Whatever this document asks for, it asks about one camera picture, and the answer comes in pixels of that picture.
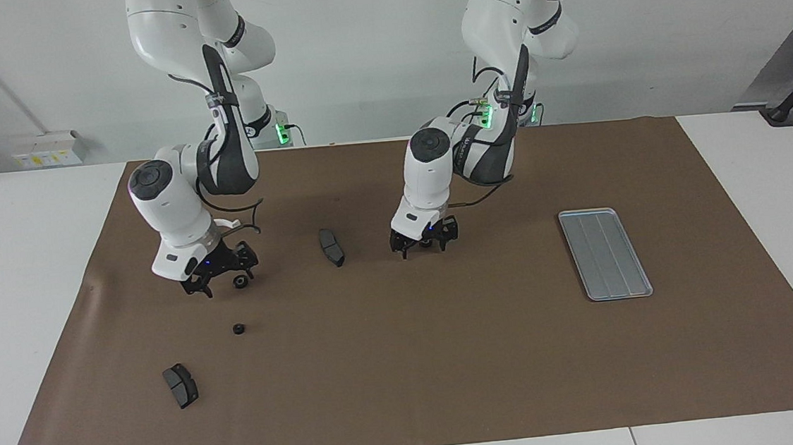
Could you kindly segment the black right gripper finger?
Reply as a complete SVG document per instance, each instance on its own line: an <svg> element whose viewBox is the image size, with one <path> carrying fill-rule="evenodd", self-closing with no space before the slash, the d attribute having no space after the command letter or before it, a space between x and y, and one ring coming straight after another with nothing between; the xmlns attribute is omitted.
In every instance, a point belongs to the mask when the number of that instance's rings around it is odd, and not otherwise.
<svg viewBox="0 0 793 445"><path fill-rule="evenodd" d="M238 268L245 274L246 279L253 280L252 269L260 263L256 252L245 241L239 242L234 252L237 256Z"/></svg>
<svg viewBox="0 0 793 445"><path fill-rule="evenodd" d="M192 274L187 279L181 281L181 287L186 294L192 295L193 293L204 293L208 299L212 297L210 282L213 279L212 273L200 273L199 276Z"/></svg>

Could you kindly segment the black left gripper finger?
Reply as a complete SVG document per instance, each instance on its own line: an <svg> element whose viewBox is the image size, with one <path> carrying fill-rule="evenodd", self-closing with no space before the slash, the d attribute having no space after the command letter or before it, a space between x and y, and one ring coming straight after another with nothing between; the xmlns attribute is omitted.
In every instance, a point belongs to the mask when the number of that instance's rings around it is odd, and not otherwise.
<svg viewBox="0 0 793 445"><path fill-rule="evenodd" d="M389 235L389 245L390 251L401 254L402 260L407 260L409 248L414 247L416 244L413 238L405 237L401 235L400 232L391 232Z"/></svg>
<svg viewBox="0 0 793 445"><path fill-rule="evenodd" d="M459 237L459 225L455 217L443 218L437 223L440 250L446 251L449 242L456 240Z"/></svg>

